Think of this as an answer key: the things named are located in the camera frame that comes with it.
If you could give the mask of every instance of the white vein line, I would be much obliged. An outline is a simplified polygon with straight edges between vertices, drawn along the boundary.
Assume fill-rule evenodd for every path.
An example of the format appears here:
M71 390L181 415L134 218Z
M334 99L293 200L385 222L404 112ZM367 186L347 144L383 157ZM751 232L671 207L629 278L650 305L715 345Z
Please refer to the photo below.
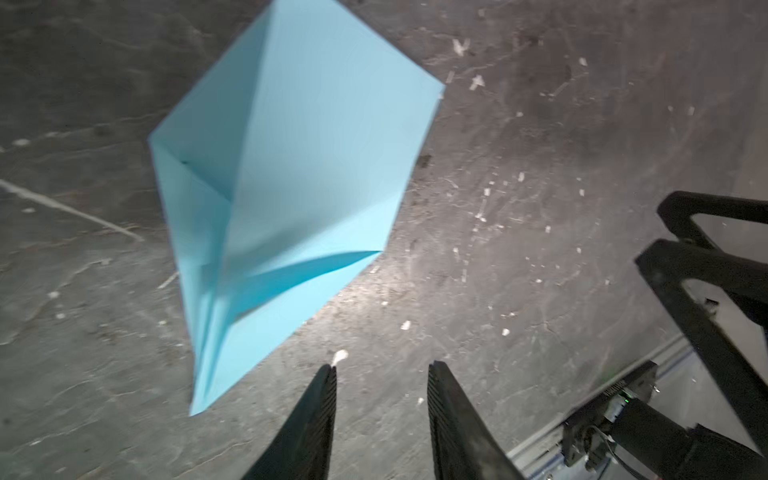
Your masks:
M133 238L140 242L144 241L144 238L141 235L137 235L129 230L124 229L123 227L119 227L112 222L107 222L106 220L102 220L99 217L94 217L93 215L84 214L79 210L76 210L72 207L61 204L56 200L53 200L52 198L46 197L45 195L36 194L33 191L27 190L26 188L20 187L18 185L14 185L3 179L0 179L0 187L5 188L9 193L15 194L19 198L31 200L37 204L41 204L49 208L55 208L56 210L61 210L62 212L67 212L68 214L72 214L77 217L90 220L91 222L98 223L99 225L107 227L110 230L114 230L115 232L122 233L123 235L128 235L130 238Z
M171 282L176 280L176 277L179 276L179 270L176 270L173 275L169 276L163 283L160 284L160 286L157 288L158 290L162 290L166 286L168 286Z

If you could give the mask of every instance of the light blue origami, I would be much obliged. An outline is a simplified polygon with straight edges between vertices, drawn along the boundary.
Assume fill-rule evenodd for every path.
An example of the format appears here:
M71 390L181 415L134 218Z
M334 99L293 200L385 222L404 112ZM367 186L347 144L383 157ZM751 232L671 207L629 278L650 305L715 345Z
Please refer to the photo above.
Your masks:
M384 249L443 85L275 0L152 132L202 412Z

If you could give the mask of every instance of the folded paper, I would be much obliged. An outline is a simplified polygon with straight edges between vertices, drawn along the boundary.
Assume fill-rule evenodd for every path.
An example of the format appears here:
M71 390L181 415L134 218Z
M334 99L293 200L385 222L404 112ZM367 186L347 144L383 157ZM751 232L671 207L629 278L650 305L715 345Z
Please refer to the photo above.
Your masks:
M152 132L202 412L384 249L443 85L275 0Z

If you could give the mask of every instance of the black cylinder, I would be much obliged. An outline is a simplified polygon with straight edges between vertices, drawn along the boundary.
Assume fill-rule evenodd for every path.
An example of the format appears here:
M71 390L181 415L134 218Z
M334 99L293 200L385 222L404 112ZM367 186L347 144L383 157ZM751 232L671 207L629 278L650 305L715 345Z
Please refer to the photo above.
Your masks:
M673 478L693 440L685 429L631 399L611 428L616 443L661 478Z

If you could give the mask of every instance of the gray marble surface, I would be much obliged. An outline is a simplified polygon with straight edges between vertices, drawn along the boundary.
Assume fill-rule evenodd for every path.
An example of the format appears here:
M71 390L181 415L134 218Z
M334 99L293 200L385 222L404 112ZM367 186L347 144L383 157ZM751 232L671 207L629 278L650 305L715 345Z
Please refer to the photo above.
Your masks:
M263 3L0 2L0 478L238 478L339 349L331 478L432 478L432 360L510 449L674 334L632 260L740 176L768 7L348 6L452 76L388 250L190 418L144 140Z

